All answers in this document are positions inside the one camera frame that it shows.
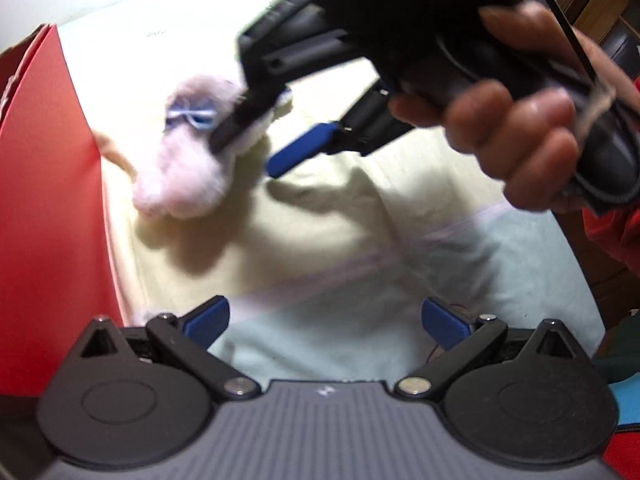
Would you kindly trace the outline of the person right hand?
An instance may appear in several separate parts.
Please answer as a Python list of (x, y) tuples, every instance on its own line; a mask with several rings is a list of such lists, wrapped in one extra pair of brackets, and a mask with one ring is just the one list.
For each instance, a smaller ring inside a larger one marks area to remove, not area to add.
[[(484, 8), (480, 16), (505, 44), (544, 52), (580, 70), (558, 21), (542, 4), (529, 1), (512, 10)], [(597, 75), (638, 112), (639, 91), (631, 79), (595, 42), (574, 31)], [(570, 131), (575, 109), (563, 90), (541, 91), (514, 101), (500, 82), (484, 80), (460, 94), (442, 113), (410, 94), (394, 96), (390, 112), (418, 128), (443, 126), (454, 150), (473, 155), (484, 174), (504, 183), (503, 194), (515, 208), (565, 214), (584, 206), (579, 196), (563, 194), (579, 156)]]

